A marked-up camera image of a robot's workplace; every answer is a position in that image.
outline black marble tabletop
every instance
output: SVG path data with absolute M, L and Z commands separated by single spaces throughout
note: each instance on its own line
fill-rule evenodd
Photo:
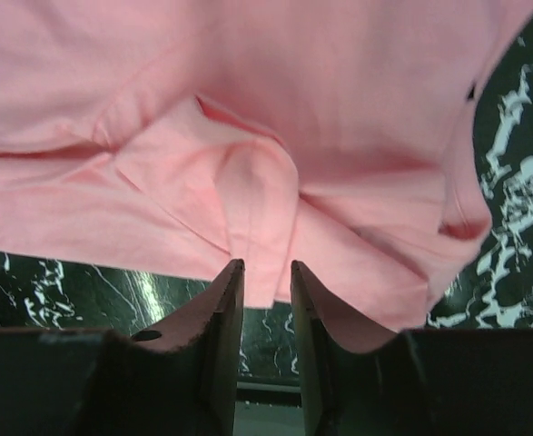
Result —
M 477 110 L 480 186 L 494 224 L 479 258 L 428 315 L 432 328 L 533 327 L 533 20 L 490 79 Z M 207 283 L 0 253 L 0 326 L 113 327 L 134 333 Z M 289 305 L 246 310 L 242 381 L 298 385 Z

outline gray floor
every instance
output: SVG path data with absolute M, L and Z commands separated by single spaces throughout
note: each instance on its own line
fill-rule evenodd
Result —
M 303 436 L 302 409 L 236 403 L 234 436 Z

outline folded fabric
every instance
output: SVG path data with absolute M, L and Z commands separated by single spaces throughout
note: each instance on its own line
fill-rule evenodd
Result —
M 376 322 L 422 325 L 489 231 L 474 112 L 532 13 L 4 0 L 0 250 L 206 280 L 243 258 L 251 307 L 289 300 L 298 259 Z

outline marble pattern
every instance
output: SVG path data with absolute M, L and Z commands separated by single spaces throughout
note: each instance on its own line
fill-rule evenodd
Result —
M 482 254 L 429 314 L 433 328 L 533 327 L 533 21 L 512 45 L 479 103 L 474 142 L 494 228 Z M 112 327 L 132 334 L 207 283 L 148 272 L 0 253 L 0 325 Z M 246 310 L 239 374 L 296 386 L 289 305 Z

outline pink garment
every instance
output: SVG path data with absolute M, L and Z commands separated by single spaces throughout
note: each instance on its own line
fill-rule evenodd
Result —
M 533 0 L 0 1 L 0 250 L 290 297 L 398 331 L 490 227 L 476 84 Z

